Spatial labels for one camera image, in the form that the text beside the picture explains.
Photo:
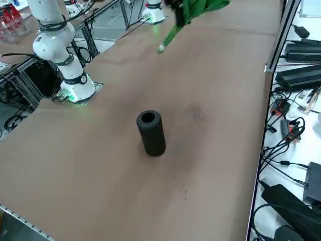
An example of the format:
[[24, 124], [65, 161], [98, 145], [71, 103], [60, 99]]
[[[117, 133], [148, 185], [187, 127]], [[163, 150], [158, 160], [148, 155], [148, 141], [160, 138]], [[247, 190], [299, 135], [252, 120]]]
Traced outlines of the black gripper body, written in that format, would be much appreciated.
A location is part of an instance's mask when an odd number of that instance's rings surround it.
[[182, 6], [182, 0], [163, 0], [167, 8], [176, 11]]

